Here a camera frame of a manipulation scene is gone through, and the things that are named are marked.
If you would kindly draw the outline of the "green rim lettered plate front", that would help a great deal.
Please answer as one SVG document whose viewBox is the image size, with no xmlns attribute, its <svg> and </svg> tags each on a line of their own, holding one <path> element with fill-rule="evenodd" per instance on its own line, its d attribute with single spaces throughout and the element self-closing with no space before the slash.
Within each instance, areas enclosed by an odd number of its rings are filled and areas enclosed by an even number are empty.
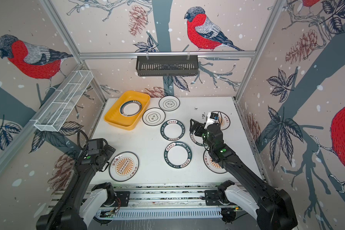
<svg viewBox="0 0 345 230">
<path fill-rule="evenodd" d="M 192 150 L 184 142 L 175 141 L 170 143 L 163 152 L 164 160 L 174 169 L 187 167 L 192 161 Z"/>
</svg>

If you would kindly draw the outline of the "dark green rim plate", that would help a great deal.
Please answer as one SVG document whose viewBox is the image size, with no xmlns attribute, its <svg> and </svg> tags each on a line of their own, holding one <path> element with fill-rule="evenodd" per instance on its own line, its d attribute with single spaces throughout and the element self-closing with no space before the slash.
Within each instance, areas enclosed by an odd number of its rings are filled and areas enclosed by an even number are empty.
<svg viewBox="0 0 345 230">
<path fill-rule="evenodd" d="M 139 114 L 141 109 L 142 109 L 141 102 L 137 100 L 130 100 L 130 101 L 124 102 L 121 105 L 119 112 L 124 117 L 133 117 Z"/>
</svg>

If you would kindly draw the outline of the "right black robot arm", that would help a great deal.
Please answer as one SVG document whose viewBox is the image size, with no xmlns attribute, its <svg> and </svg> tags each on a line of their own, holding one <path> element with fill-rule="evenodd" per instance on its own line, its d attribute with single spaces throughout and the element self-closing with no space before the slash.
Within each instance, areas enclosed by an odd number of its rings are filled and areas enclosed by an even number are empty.
<svg viewBox="0 0 345 230">
<path fill-rule="evenodd" d="M 292 230 L 298 225 L 290 195 L 277 190 L 248 168 L 223 140 L 218 124 L 190 120 L 190 131 L 202 137 L 209 156 L 215 163 L 233 175 L 245 188 L 243 192 L 234 182 L 225 181 L 218 187 L 223 204 L 234 203 L 244 209 L 262 230 Z"/>
</svg>

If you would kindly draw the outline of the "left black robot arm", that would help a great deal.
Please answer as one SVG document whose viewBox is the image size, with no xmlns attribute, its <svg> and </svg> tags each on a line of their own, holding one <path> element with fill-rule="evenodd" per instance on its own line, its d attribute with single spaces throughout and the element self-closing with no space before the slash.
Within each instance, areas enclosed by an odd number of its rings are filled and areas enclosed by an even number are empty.
<svg viewBox="0 0 345 230">
<path fill-rule="evenodd" d="M 67 189 L 53 209 L 39 218 L 36 229 L 86 230 L 102 205 L 113 205 L 116 193 L 110 182 L 95 185 L 90 197 L 83 198 L 96 173 L 108 168 L 115 151 L 105 139 L 86 139 Z"/>
</svg>

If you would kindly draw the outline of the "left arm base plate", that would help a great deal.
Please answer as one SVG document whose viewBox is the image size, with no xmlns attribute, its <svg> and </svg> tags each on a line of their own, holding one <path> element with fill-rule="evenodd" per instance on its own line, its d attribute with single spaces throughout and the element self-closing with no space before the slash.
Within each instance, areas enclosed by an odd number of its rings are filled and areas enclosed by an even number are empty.
<svg viewBox="0 0 345 230">
<path fill-rule="evenodd" d="M 107 199 L 102 207 L 127 207 L 129 204 L 130 192 L 129 191 L 116 191 L 115 197 L 111 200 Z"/>
</svg>

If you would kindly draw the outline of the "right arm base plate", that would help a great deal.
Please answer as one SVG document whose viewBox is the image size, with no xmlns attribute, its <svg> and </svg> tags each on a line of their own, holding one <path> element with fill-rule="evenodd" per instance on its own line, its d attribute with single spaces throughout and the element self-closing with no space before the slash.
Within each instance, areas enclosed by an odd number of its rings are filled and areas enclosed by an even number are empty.
<svg viewBox="0 0 345 230">
<path fill-rule="evenodd" d="M 223 193 L 217 190 L 205 190 L 204 200 L 206 206 L 228 206 L 231 204 Z"/>
</svg>

